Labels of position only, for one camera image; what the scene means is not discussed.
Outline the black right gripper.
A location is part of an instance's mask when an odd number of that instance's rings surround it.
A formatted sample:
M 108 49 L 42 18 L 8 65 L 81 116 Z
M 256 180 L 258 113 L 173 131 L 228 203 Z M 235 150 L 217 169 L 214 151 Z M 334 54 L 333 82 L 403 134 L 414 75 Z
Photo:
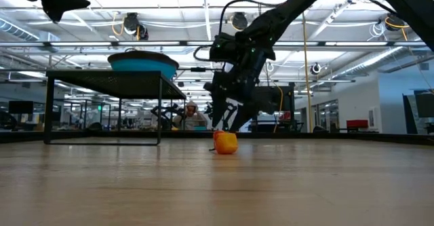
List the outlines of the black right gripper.
M 238 105 L 230 132 L 237 132 L 246 122 L 258 114 L 258 103 L 248 101 L 254 86 L 259 83 L 259 74 L 267 60 L 276 59 L 273 46 L 276 38 L 265 35 L 257 39 L 243 34 L 235 36 L 220 33 L 210 48 L 210 60 L 229 63 L 232 68 L 214 74 L 211 82 L 204 85 L 212 96 L 212 127 L 215 128 L 227 110 L 227 98 L 244 102 Z

